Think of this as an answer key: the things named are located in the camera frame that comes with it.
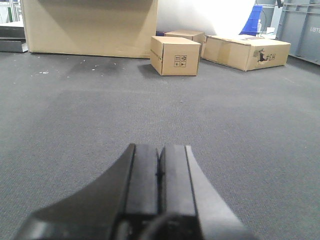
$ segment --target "gray carpet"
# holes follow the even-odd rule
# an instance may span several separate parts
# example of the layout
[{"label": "gray carpet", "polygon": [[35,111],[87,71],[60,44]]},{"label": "gray carpet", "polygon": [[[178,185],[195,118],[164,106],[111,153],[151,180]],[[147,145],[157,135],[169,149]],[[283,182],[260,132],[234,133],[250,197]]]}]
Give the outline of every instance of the gray carpet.
[{"label": "gray carpet", "polygon": [[191,145],[261,240],[319,239],[319,66],[163,77],[147,59],[0,53],[0,69],[0,239],[131,142]]}]

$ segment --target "gray plastic crate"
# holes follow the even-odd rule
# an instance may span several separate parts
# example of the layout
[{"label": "gray plastic crate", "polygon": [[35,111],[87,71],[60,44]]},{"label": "gray plastic crate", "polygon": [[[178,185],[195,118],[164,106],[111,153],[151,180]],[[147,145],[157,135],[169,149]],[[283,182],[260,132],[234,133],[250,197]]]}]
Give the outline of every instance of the gray plastic crate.
[{"label": "gray plastic crate", "polygon": [[267,31],[267,27],[271,26],[272,17],[274,15],[276,0],[256,0],[255,4],[262,5],[263,9],[260,14],[261,31]]},{"label": "gray plastic crate", "polygon": [[291,43],[291,56],[320,65],[320,4],[310,4],[316,1],[286,1],[276,39]]}]

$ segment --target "blue bin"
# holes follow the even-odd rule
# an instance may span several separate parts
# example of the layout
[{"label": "blue bin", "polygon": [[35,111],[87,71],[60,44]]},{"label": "blue bin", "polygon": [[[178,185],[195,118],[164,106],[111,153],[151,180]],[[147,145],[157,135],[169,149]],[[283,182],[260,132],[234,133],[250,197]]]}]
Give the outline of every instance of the blue bin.
[{"label": "blue bin", "polygon": [[263,8],[262,5],[253,6],[249,19],[246,22],[244,28],[242,29],[240,35],[246,34],[246,35],[255,36],[258,34],[258,22],[260,19],[262,8]]},{"label": "blue bin", "polygon": [[165,36],[165,33],[162,32],[162,31],[156,31],[156,32],[155,32],[155,35],[156,35],[156,36],[160,36],[160,37],[164,37],[164,36]]}]

